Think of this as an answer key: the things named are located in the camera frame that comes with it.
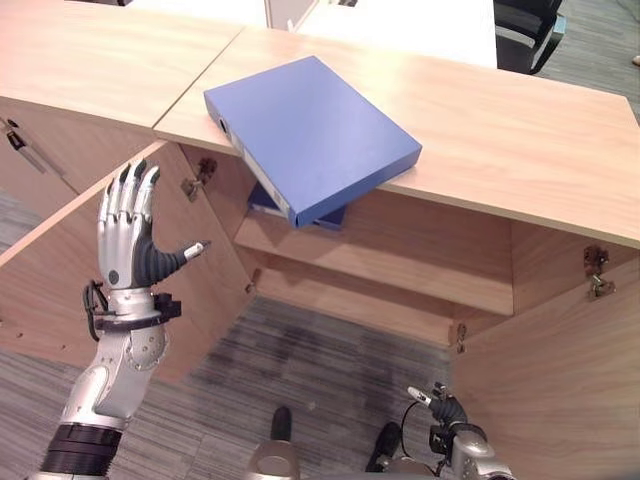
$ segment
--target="desk surface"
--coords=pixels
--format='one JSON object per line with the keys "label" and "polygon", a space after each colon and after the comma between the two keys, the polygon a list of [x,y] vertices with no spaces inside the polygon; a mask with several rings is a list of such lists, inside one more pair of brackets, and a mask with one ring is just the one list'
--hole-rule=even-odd
{"label": "desk surface", "polygon": [[233,153],[202,92],[307,55],[423,144],[417,165],[383,189],[640,247],[640,131],[617,95],[247,27],[157,135]]}
{"label": "desk surface", "polygon": [[318,4],[298,33],[496,68],[493,0]]}
{"label": "desk surface", "polygon": [[243,28],[46,0],[3,0],[0,25],[0,97],[146,129]]}
{"label": "desk surface", "polygon": [[264,0],[132,0],[127,8],[267,26]]}

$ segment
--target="blue folder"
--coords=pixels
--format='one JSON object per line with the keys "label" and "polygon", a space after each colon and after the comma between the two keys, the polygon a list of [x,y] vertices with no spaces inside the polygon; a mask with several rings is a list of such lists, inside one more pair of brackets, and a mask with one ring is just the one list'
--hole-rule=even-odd
{"label": "blue folder", "polygon": [[294,227],[408,169],[422,149],[316,57],[204,97],[213,120]]}
{"label": "blue folder", "polygon": [[[253,187],[253,190],[249,195],[248,203],[249,207],[253,210],[258,210],[270,215],[277,215],[279,217],[285,216],[285,214],[280,211],[278,205],[276,205],[276,202],[273,201],[271,196],[269,196],[260,182],[257,182],[255,187]],[[334,210],[333,212],[328,213],[327,215],[320,217],[317,220],[314,220],[312,223],[329,230],[341,230],[346,209],[346,206],[340,207],[339,209]]]}

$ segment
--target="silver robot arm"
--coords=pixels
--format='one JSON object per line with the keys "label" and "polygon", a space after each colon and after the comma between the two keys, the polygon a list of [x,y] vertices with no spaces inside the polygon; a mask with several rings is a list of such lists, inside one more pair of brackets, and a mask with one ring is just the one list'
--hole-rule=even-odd
{"label": "silver robot arm", "polygon": [[444,385],[436,383],[430,395],[414,387],[409,387],[408,392],[440,422],[431,427],[429,446],[445,456],[456,478],[515,480],[509,467],[496,457],[484,431],[468,422],[464,408]]}
{"label": "silver robot arm", "polygon": [[152,294],[150,287],[207,246],[198,242],[175,253],[156,249],[151,202],[160,172],[153,167],[143,178],[145,169],[145,160],[126,165],[104,192],[98,251],[111,292],[106,312],[95,322],[102,335],[95,358],[71,391],[41,471],[30,480],[107,478],[120,438],[166,353],[164,324],[180,315],[179,302]]}

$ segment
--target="black office chair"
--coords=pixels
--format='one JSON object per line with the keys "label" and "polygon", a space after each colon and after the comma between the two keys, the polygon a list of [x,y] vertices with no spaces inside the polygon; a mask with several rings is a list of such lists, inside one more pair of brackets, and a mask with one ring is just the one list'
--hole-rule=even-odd
{"label": "black office chair", "polygon": [[[525,38],[514,40],[496,34],[498,68],[534,75],[540,71],[564,36],[567,19],[558,14],[562,0],[495,0],[497,27],[516,32]],[[544,45],[538,60],[535,56]]]}

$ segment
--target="open cabinet door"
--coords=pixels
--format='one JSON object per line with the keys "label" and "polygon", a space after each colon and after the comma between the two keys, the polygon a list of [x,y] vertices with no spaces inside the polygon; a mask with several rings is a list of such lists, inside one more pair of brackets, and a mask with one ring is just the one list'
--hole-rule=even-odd
{"label": "open cabinet door", "polygon": [[452,353],[457,396],[519,480],[639,478],[638,257],[604,278],[617,292],[591,302],[585,283]]}
{"label": "open cabinet door", "polygon": [[[155,287],[182,301],[182,317],[168,326],[170,346],[158,377],[176,381],[227,331],[252,297],[250,280],[204,195],[190,202],[180,188],[193,172],[180,148],[157,141],[140,156],[159,165],[154,195],[154,239],[174,251],[211,240],[201,257]],[[103,188],[93,185],[0,256],[0,347],[85,366],[95,354],[87,330],[82,289],[102,280],[96,225]]]}

